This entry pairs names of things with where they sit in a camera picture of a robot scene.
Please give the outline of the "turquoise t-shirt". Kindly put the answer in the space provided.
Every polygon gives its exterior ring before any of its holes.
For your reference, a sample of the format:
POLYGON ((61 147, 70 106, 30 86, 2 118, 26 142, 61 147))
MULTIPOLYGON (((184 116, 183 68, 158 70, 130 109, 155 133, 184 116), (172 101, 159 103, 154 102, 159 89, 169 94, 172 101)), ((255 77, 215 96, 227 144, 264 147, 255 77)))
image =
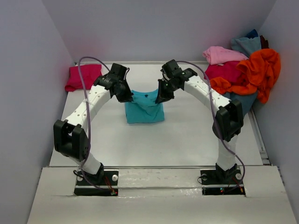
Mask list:
POLYGON ((133 101, 125 103, 128 124, 152 124, 165 120, 163 104, 156 104, 158 89, 150 92, 131 92, 133 101))

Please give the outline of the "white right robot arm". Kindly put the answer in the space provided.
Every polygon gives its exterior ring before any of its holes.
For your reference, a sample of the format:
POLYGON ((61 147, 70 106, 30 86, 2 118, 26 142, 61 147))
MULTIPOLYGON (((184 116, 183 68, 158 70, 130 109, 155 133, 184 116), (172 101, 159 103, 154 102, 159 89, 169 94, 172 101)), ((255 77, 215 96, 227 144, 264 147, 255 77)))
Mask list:
POLYGON ((230 100, 212 89, 207 75, 200 77, 191 68, 181 69, 176 60, 166 62, 161 69, 162 78, 158 81, 156 103, 174 99, 174 92, 181 89, 199 100, 211 110, 212 130, 218 138, 218 159, 215 169, 201 174, 203 184, 216 181, 224 184, 237 173, 235 141, 243 127, 242 104, 230 100))

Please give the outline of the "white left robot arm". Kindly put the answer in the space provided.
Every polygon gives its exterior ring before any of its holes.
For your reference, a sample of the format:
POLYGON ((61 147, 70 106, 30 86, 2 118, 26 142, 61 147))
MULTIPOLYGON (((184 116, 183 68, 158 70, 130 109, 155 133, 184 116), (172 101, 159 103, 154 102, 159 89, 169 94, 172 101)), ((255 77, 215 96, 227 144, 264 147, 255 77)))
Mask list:
POLYGON ((91 153, 91 121, 102 106, 113 96, 120 103, 131 102, 133 93, 126 81, 129 68, 113 63, 110 71, 99 76, 85 98, 64 120, 53 125, 54 149, 73 160, 83 179, 90 185, 99 185, 104 177, 104 166, 91 153))

